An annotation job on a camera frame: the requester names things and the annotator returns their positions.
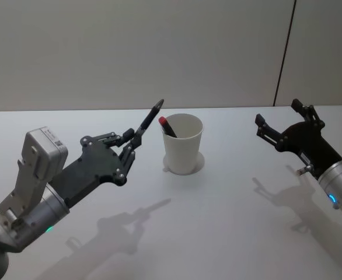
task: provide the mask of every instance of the white table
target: white table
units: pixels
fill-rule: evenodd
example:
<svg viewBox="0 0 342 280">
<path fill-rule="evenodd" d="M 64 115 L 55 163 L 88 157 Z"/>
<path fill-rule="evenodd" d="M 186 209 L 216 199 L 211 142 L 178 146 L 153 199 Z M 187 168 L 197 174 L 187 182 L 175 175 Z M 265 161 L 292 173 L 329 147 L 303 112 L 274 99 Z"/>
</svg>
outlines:
<svg viewBox="0 0 342 280">
<path fill-rule="evenodd" d="M 49 126 L 71 163 L 84 135 L 136 128 L 147 110 L 0 112 L 0 202 L 14 187 L 27 131 Z M 342 213 L 332 209 L 291 153 L 256 136 L 261 113 L 279 131 L 300 121 L 289 107 L 163 110 L 205 125 L 204 167 L 190 176 L 163 171 L 158 123 L 124 187 L 101 185 L 54 229 L 11 254 L 6 280 L 342 280 Z M 323 135 L 342 155 L 342 107 L 317 107 Z M 254 190 L 272 193 L 270 200 Z M 170 199 L 148 219 L 133 214 Z"/>
</svg>

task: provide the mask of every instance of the paper cup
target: paper cup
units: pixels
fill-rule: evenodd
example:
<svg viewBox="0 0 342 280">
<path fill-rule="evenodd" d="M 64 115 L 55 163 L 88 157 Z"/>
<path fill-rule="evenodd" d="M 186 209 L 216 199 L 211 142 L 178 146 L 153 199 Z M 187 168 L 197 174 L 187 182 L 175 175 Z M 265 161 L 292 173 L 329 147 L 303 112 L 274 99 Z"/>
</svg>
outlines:
<svg viewBox="0 0 342 280">
<path fill-rule="evenodd" d="M 204 129 L 202 121 L 189 114 L 170 115 L 166 119 L 177 136 L 168 136 L 162 130 L 168 168 L 175 174 L 189 174 L 197 164 Z"/>
</svg>

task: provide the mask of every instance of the label sticker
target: label sticker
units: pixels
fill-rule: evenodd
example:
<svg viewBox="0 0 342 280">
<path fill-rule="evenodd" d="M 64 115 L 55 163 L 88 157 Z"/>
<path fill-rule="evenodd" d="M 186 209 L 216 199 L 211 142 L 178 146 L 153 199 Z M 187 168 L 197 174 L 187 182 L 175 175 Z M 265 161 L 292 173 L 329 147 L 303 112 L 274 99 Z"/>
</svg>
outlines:
<svg viewBox="0 0 342 280">
<path fill-rule="evenodd" d="M 64 144 L 53 134 L 53 132 L 47 128 L 44 127 L 42 128 L 42 131 L 44 132 L 44 134 L 46 135 L 46 137 L 49 138 L 50 141 L 52 141 L 57 148 L 60 148 L 61 146 L 63 146 Z"/>
<path fill-rule="evenodd" d="M 301 153 L 300 155 L 301 159 L 303 159 L 305 161 L 305 163 L 307 165 L 309 165 L 311 163 L 311 161 L 309 160 L 309 158 L 304 154 L 304 153 Z"/>
</svg>

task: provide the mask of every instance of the pen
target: pen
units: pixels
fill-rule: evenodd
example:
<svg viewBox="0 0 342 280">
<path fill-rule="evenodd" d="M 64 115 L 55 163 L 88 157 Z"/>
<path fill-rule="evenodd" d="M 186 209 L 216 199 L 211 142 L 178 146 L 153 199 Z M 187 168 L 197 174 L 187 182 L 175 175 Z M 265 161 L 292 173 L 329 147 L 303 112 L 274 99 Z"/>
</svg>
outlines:
<svg viewBox="0 0 342 280">
<path fill-rule="evenodd" d="M 163 130 L 164 130 L 166 135 L 177 138 L 174 130 L 172 129 L 171 125 L 169 124 L 169 122 L 167 121 L 167 119 L 165 117 L 160 117 L 159 123 L 163 127 Z"/>
<path fill-rule="evenodd" d="M 148 129 L 149 125 L 154 120 L 155 116 L 159 113 L 159 110 L 162 107 L 164 101 L 165 101 L 164 99 L 161 99 L 160 101 L 157 102 L 157 104 L 153 106 L 152 110 L 149 112 L 147 117 L 141 123 L 140 127 L 137 129 L 136 133 L 138 135 L 144 134 L 145 130 Z"/>
</svg>

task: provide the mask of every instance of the gray wall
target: gray wall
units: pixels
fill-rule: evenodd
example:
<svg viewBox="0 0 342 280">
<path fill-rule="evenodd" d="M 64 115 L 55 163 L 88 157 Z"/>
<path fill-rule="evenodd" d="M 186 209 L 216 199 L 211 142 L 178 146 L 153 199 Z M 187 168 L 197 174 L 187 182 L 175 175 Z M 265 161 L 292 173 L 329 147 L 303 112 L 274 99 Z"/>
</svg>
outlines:
<svg viewBox="0 0 342 280">
<path fill-rule="evenodd" d="M 342 104 L 342 0 L 298 0 L 276 105 Z"/>
<path fill-rule="evenodd" d="M 273 104 L 294 0 L 0 0 L 0 110 Z M 342 0 L 299 0 L 277 103 L 342 104 Z"/>
</svg>

